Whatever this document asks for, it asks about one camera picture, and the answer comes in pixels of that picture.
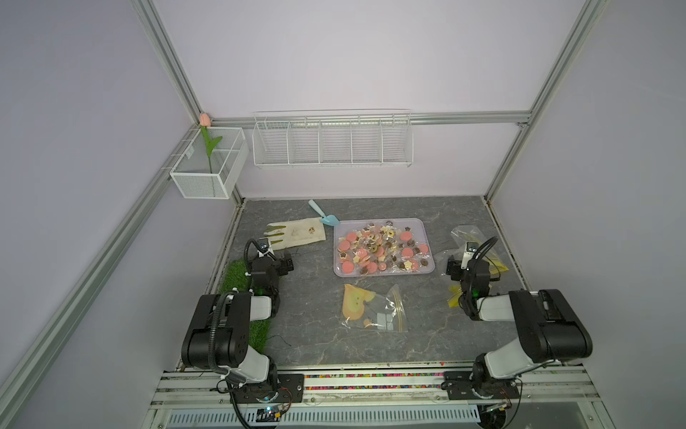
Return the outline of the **clear ziploc bag of cookies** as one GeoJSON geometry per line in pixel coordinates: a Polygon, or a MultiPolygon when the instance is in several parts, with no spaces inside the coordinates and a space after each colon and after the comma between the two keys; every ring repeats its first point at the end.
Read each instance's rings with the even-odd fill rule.
{"type": "MultiPolygon", "coordinates": [[[[475,225],[459,225],[450,232],[450,236],[454,241],[452,247],[442,250],[433,257],[436,267],[441,273],[446,272],[450,257],[453,257],[455,261],[461,262],[468,243],[476,250],[482,243],[487,241],[485,235],[475,225]]],[[[505,273],[510,270],[510,267],[498,254],[496,247],[491,248],[486,253],[484,259],[489,263],[489,271],[492,275],[497,276],[499,273],[505,273]]]]}

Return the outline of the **white mesh wall box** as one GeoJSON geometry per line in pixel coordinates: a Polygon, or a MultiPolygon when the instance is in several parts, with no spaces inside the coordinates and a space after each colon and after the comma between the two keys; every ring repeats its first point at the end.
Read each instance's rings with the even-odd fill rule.
{"type": "Polygon", "coordinates": [[[185,199],[231,199],[248,159],[244,130],[200,126],[171,168],[185,199]]]}

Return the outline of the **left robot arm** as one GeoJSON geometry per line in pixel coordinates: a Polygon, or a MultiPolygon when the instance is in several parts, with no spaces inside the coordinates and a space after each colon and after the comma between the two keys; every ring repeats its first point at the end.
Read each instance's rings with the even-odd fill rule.
{"type": "Polygon", "coordinates": [[[245,386],[276,391],[280,388],[276,364],[249,344],[250,325],[277,315],[280,279],[294,270],[294,264],[287,250],[274,252],[254,239],[246,243],[243,257],[248,289],[199,298],[180,358],[186,368],[219,375],[228,391],[245,386]]]}

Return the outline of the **green artificial grass mat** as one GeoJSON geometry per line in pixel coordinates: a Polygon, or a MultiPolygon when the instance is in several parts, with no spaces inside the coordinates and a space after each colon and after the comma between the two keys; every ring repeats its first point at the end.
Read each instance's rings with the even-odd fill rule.
{"type": "MultiPolygon", "coordinates": [[[[238,291],[247,291],[248,277],[246,277],[245,271],[246,265],[243,260],[234,260],[230,262],[225,267],[222,281],[217,288],[217,293],[223,294],[228,291],[233,291],[234,289],[237,289],[238,291]]],[[[249,345],[259,353],[264,353],[269,338],[271,322],[271,319],[266,319],[250,323],[249,345]]]]}

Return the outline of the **cream gardening glove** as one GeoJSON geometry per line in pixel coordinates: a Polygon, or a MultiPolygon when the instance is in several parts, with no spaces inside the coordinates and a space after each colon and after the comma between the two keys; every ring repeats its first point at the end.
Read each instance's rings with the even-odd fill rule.
{"type": "Polygon", "coordinates": [[[269,223],[264,237],[272,250],[286,250],[326,241],[324,225],[319,218],[269,223]]]}

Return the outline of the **ziploc bag with small cookies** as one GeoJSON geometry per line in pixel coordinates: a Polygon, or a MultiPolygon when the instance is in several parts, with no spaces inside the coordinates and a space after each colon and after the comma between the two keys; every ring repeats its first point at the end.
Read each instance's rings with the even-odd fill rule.
{"type": "Polygon", "coordinates": [[[451,309],[460,309],[462,307],[462,297],[464,295],[462,288],[458,284],[454,284],[448,287],[451,292],[451,297],[448,299],[448,306],[451,309]]]}

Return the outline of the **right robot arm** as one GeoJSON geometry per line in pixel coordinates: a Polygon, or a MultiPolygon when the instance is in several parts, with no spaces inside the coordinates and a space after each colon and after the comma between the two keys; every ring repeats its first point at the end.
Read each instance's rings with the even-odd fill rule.
{"type": "Polygon", "coordinates": [[[563,293],[548,289],[509,291],[491,295],[488,253],[498,242],[468,242],[460,257],[449,256],[446,275],[459,283],[459,307],[476,322],[512,322],[516,339],[497,350],[482,353],[470,373],[445,375],[443,390],[471,393],[480,399],[516,394],[516,378],[552,363],[586,359],[593,352],[590,334],[563,293]]]}

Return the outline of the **light blue garden trowel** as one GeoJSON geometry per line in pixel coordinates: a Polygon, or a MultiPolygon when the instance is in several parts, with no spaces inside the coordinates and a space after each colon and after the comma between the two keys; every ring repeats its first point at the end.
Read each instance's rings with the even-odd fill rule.
{"type": "Polygon", "coordinates": [[[333,214],[326,214],[314,200],[308,200],[308,205],[314,210],[314,212],[316,212],[316,214],[320,216],[320,221],[323,225],[330,227],[340,225],[340,221],[336,216],[333,214]]]}

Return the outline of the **artificial pink tulip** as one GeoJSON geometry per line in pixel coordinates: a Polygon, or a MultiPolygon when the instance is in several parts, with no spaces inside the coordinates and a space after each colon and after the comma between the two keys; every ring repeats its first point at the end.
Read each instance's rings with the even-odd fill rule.
{"type": "Polygon", "coordinates": [[[212,137],[211,136],[211,134],[209,132],[209,128],[212,126],[212,120],[211,120],[209,114],[207,114],[207,113],[200,114],[198,120],[199,120],[200,132],[201,132],[201,135],[202,135],[203,140],[205,142],[205,154],[207,155],[209,172],[213,173],[214,168],[213,168],[212,155],[213,155],[216,147],[223,140],[223,136],[218,136],[218,137],[212,137]]]}

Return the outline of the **ziploc bag with yellow toy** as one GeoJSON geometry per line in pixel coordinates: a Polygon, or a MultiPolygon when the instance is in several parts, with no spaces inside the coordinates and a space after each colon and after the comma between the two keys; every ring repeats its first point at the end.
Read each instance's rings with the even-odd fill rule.
{"type": "Polygon", "coordinates": [[[344,286],[341,324],[348,329],[379,332],[407,332],[408,322],[400,288],[394,285],[386,294],[357,286],[344,286]]]}

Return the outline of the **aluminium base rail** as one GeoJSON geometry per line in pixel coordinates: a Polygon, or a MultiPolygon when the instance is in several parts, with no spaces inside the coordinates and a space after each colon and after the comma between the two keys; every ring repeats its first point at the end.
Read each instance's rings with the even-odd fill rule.
{"type": "Polygon", "coordinates": [[[258,399],[218,388],[201,371],[162,375],[145,428],[410,428],[429,425],[493,428],[611,428],[613,421],[582,366],[539,368],[473,393],[466,362],[292,366],[284,391],[258,399]]]}

